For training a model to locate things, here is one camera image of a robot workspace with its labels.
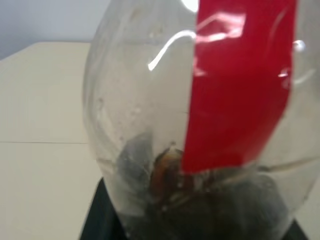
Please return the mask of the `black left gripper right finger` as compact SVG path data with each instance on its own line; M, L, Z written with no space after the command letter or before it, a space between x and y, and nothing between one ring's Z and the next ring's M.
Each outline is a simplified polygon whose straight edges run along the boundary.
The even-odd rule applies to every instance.
M320 230L308 231L297 219L294 219L284 235L284 240L320 240Z

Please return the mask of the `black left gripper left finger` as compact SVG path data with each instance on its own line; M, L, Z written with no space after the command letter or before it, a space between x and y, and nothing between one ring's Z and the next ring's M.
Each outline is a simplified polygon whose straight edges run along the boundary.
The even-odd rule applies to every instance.
M91 201L80 240L129 240L101 178Z

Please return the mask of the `clear bottle with red label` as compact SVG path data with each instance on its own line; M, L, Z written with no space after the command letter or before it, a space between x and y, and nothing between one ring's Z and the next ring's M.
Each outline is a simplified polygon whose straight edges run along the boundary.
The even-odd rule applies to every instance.
M320 0L110 0L82 107L129 240L284 240L320 176Z

